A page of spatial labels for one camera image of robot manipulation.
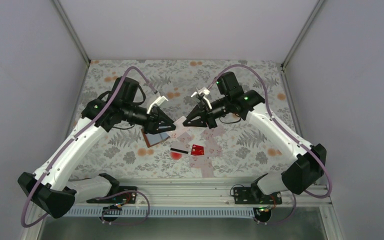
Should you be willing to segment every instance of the gray floor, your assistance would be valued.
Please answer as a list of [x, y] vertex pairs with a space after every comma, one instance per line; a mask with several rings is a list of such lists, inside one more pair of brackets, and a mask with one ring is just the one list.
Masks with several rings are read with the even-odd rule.
[[[278, 208], [271, 221], [291, 210]], [[136, 221], [120, 218], [118, 221]], [[300, 207], [290, 221], [277, 226], [257, 225], [239, 218], [150, 218], [137, 226], [102, 224], [97, 217], [46, 219], [41, 240], [324, 240], [318, 207]]]

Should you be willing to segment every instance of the cable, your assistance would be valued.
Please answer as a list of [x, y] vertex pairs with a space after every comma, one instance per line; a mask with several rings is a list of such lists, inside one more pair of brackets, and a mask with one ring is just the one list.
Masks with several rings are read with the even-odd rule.
[[232, 194], [232, 190], [233, 190], [233, 188], [234, 188], [235, 186], [242, 186], [242, 188], [245, 188], [245, 186], [242, 185], [242, 184], [235, 184], [235, 185], [233, 185], [233, 186], [231, 187], [230, 191], [229, 191], [229, 194], [230, 194], [230, 196], [232, 196], [232, 197], [234, 197], [234, 195]]
[[148, 200], [147, 196], [145, 196], [145, 194], [143, 194], [142, 192], [140, 191], [136, 191], [136, 190], [127, 190], [127, 191], [121, 191], [121, 192], [118, 192], [116, 194], [113, 194], [111, 196], [105, 196], [105, 197], [97, 197], [95, 198], [96, 200], [105, 200], [105, 199], [112, 199], [118, 195], [122, 195], [122, 194], [128, 194], [128, 193], [136, 193], [136, 194], [140, 194], [142, 195], [142, 197], [146, 200], [146, 204], [148, 205], [148, 210], [146, 211], [146, 214], [145, 214], [145, 217], [143, 217], [140, 221], [137, 221], [137, 222], [132, 222], [132, 223], [126, 223], [126, 222], [111, 222], [111, 221], [105, 221], [104, 220], [104, 215], [106, 213], [108, 213], [109, 211], [113, 211], [115, 209], [107, 209], [105, 211], [102, 212], [102, 215], [101, 215], [101, 221], [102, 223], [107, 223], [109, 225], [119, 225], [119, 226], [135, 226], [135, 225], [139, 225], [143, 222], [145, 222], [147, 219], [148, 219], [148, 216], [150, 215], [150, 212], [151, 212], [151, 205], [150, 205], [150, 201]]
[[37, 182], [34, 184], [34, 186], [32, 187], [30, 193], [28, 194], [27, 196], [27, 199], [25, 200], [25, 203], [24, 203], [24, 206], [22, 208], [22, 212], [21, 212], [21, 226], [23, 226], [24, 228], [30, 228], [34, 225], [36, 225], [37, 223], [39, 223], [40, 221], [42, 221], [47, 215], [48, 213], [45, 213], [43, 214], [41, 217], [39, 217], [37, 220], [35, 220], [34, 222], [32, 223], [29, 223], [27, 224], [26, 223], [26, 214], [27, 214], [27, 209], [29, 208], [29, 203], [30, 201], [32, 200], [32, 197], [33, 195], [35, 194], [36, 190], [38, 189], [39, 185], [42, 183], [42, 181], [44, 180], [45, 176], [49, 173], [49, 170], [51, 170], [52, 166], [54, 165], [54, 163], [57, 161], [57, 159], [61, 156], [61, 154], [63, 154], [63, 152], [69, 147], [69, 145], [74, 141], [74, 139], [78, 138], [83, 132], [85, 132], [88, 128], [90, 128], [93, 124], [95, 124], [95, 122], [105, 113], [105, 111], [108, 109], [108, 107], [110, 107], [111, 103], [114, 101], [114, 99], [116, 98], [117, 96], [117, 93], [119, 92], [124, 80], [126, 79], [126, 76], [127, 74], [131, 71], [131, 70], [136, 70], [141, 76], [142, 78], [145, 80], [146, 82], [146, 85], [149, 86], [151, 88], [151, 90], [156, 94], [157, 93], [157, 90], [155, 90], [154, 86], [152, 85], [152, 83], [145, 77], [145, 75], [141, 72], [141, 70], [139, 70], [139, 68], [135, 67], [135, 66], [130, 66], [129, 68], [126, 69], [126, 71], [124, 72], [123, 76], [121, 77], [120, 79], [120, 82], [118, 83], [117, 87], [115, 88], [114, 90], [114, 94], [111, 95], [111, 97], [109, 98], [109, 100], [106, 102], [105, 106], [102, 108], [102, 110], [96, 115], [96, 117], [91, 121], [89, 122], [86, 126], [84, 126], [82, 129], [80, 129], [80, 131], [78, 131], [74, 137], [70, 138], [60, 149], [59, 151], [55, 154], [55, 156], [52, 158], [52, 160], [50, 161], [49, 165], [46, 167], [45, 171], [42, 173], [42, 175], [39, 177], [39, 179], [37, 180]]
[[276, 221], [276, 222], [260, 222], [259, 220], [257, 220], [255, 217], [254, 217], [254, 221], [257, 222], [257, 224], [263, 224], [263, 225], [269, 225], [269, 226], [274, 226], [274, 225], [280, 225], [280, 224], [283, 224], [287, 221], [289, 221], [289, 219], [291, 219], [291, 217], [295, 214], [295, 211], [297, 210], [297, 198], [295, 197], [295, 194], [292, 193], [292, 197], [293, 197], [293, 205], [292, 205], [292, 211], [289, 213], [289, 215], [287, 217], [285, 217], [284, 219], [280, 220], [280, 221]]
[[315, 160], [316, 162], [320, 165], [321, 169], [323, 170], [324, 174], [326, 175], [326, 178], [327, 178], [327, 184], [328, 184], [328, 188], [327, 188], [327, 193], [324, 194], [324, 195], [316, 195], [312, 192], [309, 192], [307, 190], [305, 190], [305, 192], [312, 196], [312, 197], [315, 197], [315, 198], [318, 198], [318, 199], [324, 199], [324, 198], [327, 198], [331, 195], [331, 192], [332, 192], [332, 180], [331, 180], [331, 176], [330, 174], [328, 173], [328, 170], [326, 169], [325, 165], [323, 165], [322, 161], [320, 160], [320, 158], [318, 156], [316, 156], [313, 151], [311, 151], [308, 147], [306, 147], [304, 144], [302, 144], [295, 136], [293, 136], [292, 134], [290, 134], [279, 122], [278, 120], [273, 117], [273, 113], [272, 111], [270, 110], [270, 107], [269, 107], [269, 95], [268, 95], [268, 91], [267, 91], [267, 87], [266, 85], [264, 84], [264, 81], [263, 79], [260, 77], [260, 75], [254, 71], [252, 68], [250, 68], [249, 66], [246, 66], [246, 65], [242, 65], [242, 64], [234, 64], [234, 65], [231, 65], [231, 66], [228, 66], [226, 67], [223, 71], [221, 71], [215, 78], [214, 80], [210, 83], [210, 85], [208, 86], [207, 89], [210, 89], [215, 83], [216, 81], [221, 77], [222, 74], [224, 74], [227, 70], [231, 69], [231, 68], [235, 68], [235, 67], [241, 67], [241, 68], [245, 68], [245, 69], [248, 69], [249, 71], [251, 71], [256, 77], [257, 79], [259, 80], [259, 82], [261, 83], [262, 85], [262, 88], [264, 89], [264, 97], [265, 97], [265, 107], [267, 108], [267, 112], [268, 112], [268, 115], [270, 116], [270, 118], [273, 120], [273, 122], [282, 130], [282, 132], [284, 132], [288, 137], [290, 137], [298, 146], [302, 147], [304, 150], [307, 151], [307, 153], [309, 153]]
[[122, 127], [118, 127], [118, 126], [113, 126], [112, 128], [113, 129], [120, 129], [120, 130], [129, 130], [129, 129], [132, 129], [133, 127], [135, 127], [134, 124], [132, 126], [126, 127], [126, 128], [122, 128]]
[[273, 208], [272, 208], [272, 210], [273, 210], [273, 209], [276, 208], [276, 206], [277, 206], [278, 204], [276, 203], [276, 199], [275, 199], [274, 196], [270, 195], [270, 197], [271, 197], [271, 199], [273, 200]]
[[221, 117], [218, 118], [218, 120], [219, 120], [222, 124], [236, 124], [236, 123], [239, 123], [239, 122], [242, 120], [241, 117], [239, 117], [239, 120], [237, 120], [237, 121], [224, 122], [224, 121], [222, 121], [222, 118], [224, 118], [224, 117], [226, 117], [226, 116], [221, 116]]
[[126, 193], [126, 194], [127, 194], [127, 198], [124, 204], [128, 204], [130, 202], [130, 199], [132, 198], [132, 195], [130, 193]]

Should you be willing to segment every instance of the table surface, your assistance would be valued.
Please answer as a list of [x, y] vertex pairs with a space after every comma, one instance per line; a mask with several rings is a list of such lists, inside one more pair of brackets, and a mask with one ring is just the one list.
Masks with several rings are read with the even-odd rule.
[[[117, 77], [130, 66], [136, 66], [152, 82], [158, 91], [166, 93], [169, 101], [160, 108], [174, 121], [187, 116], [196, 102], [190, 97], [197, 88], [207, 87], [211, 80], [226, 67], [244, 64], [253, 68], [268, 88], [270, 108], [293, 130], [294, 124], [288, 106], [280, 70], [275, 62], [244, 60], [92, 60], [76, 111], [76, 121], [86, 104], [101, 93], [112, 88]], [[235, 73], [244, 91], [254, 89], [264, 96], [257, 78], [247, 69], [235, 67]], [[152, 95], [145, 81], [136, 72], [128, 77], [140, 82], [147, 96]], [[221, 97], [217, 88], [211, 89], [210, 101]], [[136, 94], [136, 102], [142, 99]], [[233, 122], [238, 118], [232, 114], [222, 118]], [[186, 147], [196, 144], [204, 146], [205, 156], [183, 154], [180, 159], [171, 154], [170, 147], [183, 138], [168, 140], [147, 147], [141, 127], [128, 130], [112, 129], [87, 153], [73, 172], [71, 179], [94, 177], [100, 173], [123, 178], [217, 178], [261, 176], [268, 172], [280, 172], [287, 168], [286, 159], [276, 146], [254, 126], [240, 121], [223, 124], [211, 130], [192, 127], [187, 134], [190, 141]], [[127, 123], [118, 127], [126, 128]]]

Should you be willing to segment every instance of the metal frame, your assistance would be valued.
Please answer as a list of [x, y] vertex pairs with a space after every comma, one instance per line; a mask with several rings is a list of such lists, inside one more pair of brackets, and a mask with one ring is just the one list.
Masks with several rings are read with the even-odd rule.
[[324, 6], [325, 2], [327, 0], [318, 0], [318, 2], [315, 4], [313, 10], [311, 11], [310, 15], [308, 16], [307, 21], [305, 22], [304, 26], [302, 27], [301, 31], [298, 34], [298, 37], [296, 38], [295, 42], [293, 43], [292, 47], [290, 48], [289, 52], [286, 55], [285, 60], [282, 63], [282, 67], [285, 68], [288, 66], [289, 61], [291, 60], [292, 56], [294, 55], [295, 51], [297, 50], [298, 46], [301, 44], [301, 41], [307, 34], [308, 30], [310, 29], [310, 26], [313, 24], [317, 14], [320, 13], [322, 10], [322, 7]]
[[[179, 211], [202, 211], [195, 212], [192, 215], [184, 215], [185, 218], [247, 218], [247, 214], [252, 208], [265, 207], [266, 205], [236, 205], [235, 200], [230, 196], [230, 189], [234, 184], [249, 185], [254, 177], [226, 177], [226, 178], [177, 178], [177, 179], [119, 179], [120, 184], [126, 186], [137, 186], [139, 191], [144, 193], [151, 202], [154, 217], [182, 217], [177, 214]], [[315, 185], [308, 190], [315, 194], [323, 194], [326, 192], [326, 186]], [[293, 205], [292, 194], [289, 191], [283, 191], [283, 204], [277, 205], [278, 208], [290, 208]], [[332, 206], [330, 198], [319, 199], [309, 196], [306, 193], [296, 196], [297, 207], [319, 207], [320, 214], [323, 219], [326, 236], [329, 240], [342, 240], [341, 230], [339, 229], [338, 220]], [[80, 203], [73, 207], [67, 214], [67, 217], [86, 217], [97, 214], [100, 209], [108, 204], [88, 204]], [[125, 207], [130, 210], [125, 217], [131, 215], [142, 216], [147, 209], [144, 198], [140, 195], [136, 197], [135, 204], [129, 204]], [[28, 222], [32, 222], [44, 214], [44, 211], [34, 205], [28, 215]], [[42, 228], [39, 223], [31, 228], [26, 228], [22, 234], [23, 240], [38, 239]]]
[[59, 16], [61, 17], [62, 21], [64, 22], [65, 27], [67, 28], [68, 32], [70, 33], [70, 36], [73, 39], [73, 41], [74, 41], [78, 51], [80, 52], [81, 56], [83, 57], [83, 60], [86, 62], [87, 66], [89, 67], [91, 59], [88, 57], [88, 54], [86, 53], [86, 50], [82, 45], [82, 42], [80, 41], [79, 37], [77, 36], [77, 33], [74, 30], [73, 25], [71, 24], [69, 17], [67, 16], [66, 12], [64, 11], [63, 6], [61, 5], [59, 0], [51, 0], [51, 2], [55, 6], [57, 12], [59, 13]]
[[324, 225], [324, 231], [328, 240], [343, 240], [341, 228], [338, 223], [337, 216], [335, 214], [334, 207], [320, 207], [321, 219]]

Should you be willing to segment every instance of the red stain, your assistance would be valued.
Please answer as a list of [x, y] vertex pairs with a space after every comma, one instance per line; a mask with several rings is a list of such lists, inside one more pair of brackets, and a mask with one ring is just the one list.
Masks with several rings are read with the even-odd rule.
[[170, 156], [174, 160], [179, 160], [182, 158], [182, 154], [177, 152], [170, 152]]

